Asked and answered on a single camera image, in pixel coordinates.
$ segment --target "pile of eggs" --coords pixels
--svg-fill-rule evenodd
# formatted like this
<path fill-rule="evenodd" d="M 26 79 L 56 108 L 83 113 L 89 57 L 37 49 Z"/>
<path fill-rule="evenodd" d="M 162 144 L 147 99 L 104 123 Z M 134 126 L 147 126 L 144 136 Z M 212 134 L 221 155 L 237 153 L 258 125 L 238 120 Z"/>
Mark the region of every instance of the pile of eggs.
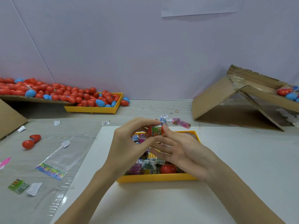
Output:
<path fill-rule="evenodd" d="M 107 90 L 97 93 L 96 88 L 79 89 L 78 87 L 65 86 L 59 83 L 52 85 L 30 79 L 2 79 L 0 78 L 0 95 L 17 95 L 36 97 L 46 100 L 66 101 L 79 107 L 114 107 L 120 99 L 118 94 Z M 122 106 L 129 106 L 130 100 L 124 97 Z"/>
<path fill-rule="evenodd" d="M 299 102 L 299 87 L 298 86 L 283 86 L 278 89 L 277 94 L 285 98 Z"/>

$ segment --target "tray filled with candy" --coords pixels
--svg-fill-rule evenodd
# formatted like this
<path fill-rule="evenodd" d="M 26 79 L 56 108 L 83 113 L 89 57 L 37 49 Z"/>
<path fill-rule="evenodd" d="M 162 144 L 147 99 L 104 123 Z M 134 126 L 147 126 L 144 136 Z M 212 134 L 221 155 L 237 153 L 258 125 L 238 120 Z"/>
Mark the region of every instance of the tray filled with candy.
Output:
<path fill-rule="evenodd" d="M 199 141 L 195 131 L 178 131 L 179 133 L 187 133 Z M 132 136 L 132 140 L 138 144 L 146 140 L 144 133 L 136 133 Z M 162 182 L 162 181 L 183 181 L 197 180 L 190 174 L 185 173 L 174 164 L 157 158 L 150 149 L 148 149 L 137 162 L 120 177 L 117 182 Z"/>

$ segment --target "white board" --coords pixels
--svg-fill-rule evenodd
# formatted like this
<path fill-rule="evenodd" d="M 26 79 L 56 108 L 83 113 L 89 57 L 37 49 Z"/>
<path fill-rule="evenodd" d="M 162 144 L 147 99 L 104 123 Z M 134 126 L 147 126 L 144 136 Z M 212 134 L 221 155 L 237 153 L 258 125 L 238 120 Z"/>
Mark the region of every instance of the white board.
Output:
<path fill-rule="evenodd" d="M 102 167 L 117 127 L 102 127 L 83 161 L 53 224 Z M 182 127 L 170 127 L 184 130 Z M 299 130 L 286 132 L 241 127 L 191 127 L 286 223 L 299 220 Z M 90 223 L 234 223 L 205 183 L 198 181 L 114 183 Z"/>
<path fill-rule="evenodd" d="M 239 12 L 244 0 L 162 0 L 162 17 Z"/>

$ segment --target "person's right hand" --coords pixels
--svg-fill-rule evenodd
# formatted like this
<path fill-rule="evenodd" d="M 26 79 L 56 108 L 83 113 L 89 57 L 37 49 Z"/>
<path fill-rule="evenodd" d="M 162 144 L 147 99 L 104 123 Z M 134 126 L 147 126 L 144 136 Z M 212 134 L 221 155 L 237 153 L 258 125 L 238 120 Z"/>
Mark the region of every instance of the person's right hand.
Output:
<path fill-rule="evenodd" d="M 158 158 L 177 165 L 198 180 L 207 180 L 212 167 L 219 159 L 216 154 L 191 135 L 173 132 L 166 124 L 163 124 L 163 130 L 165 137 L 159 139 L 159 142 L 172 147 L 155 144 L 154 148 L 170 155 L 163 154 L 154 148 L 151 148 L 151 152 Z"/>

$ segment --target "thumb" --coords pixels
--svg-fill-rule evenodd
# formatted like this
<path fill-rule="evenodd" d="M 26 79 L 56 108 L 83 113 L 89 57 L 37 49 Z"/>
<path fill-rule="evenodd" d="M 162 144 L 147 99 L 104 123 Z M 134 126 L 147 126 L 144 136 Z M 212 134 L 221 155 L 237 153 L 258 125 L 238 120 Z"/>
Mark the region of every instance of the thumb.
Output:
<path fill-rule="evenodd" d="M 163 136 L 154 136 L 154 137 L 149 137 L 147 138 L 144 142 L 142 142 L 139 147 L 144 150 L 144 152 L 149 148 L 149 147 L 154 147 L 155 143 L 162 141 Z"/>
<path fill-rule="evenodd" d="M 181 133 L 172 131 L 171 129 L 169 129 L 169 127 L 166 124 L 163 124 L 162 128 L 164 131 L 164 135 L 166 137 L 168 137 L 169 139 L 171 139 L 181 145 L 183 144 Z"/>

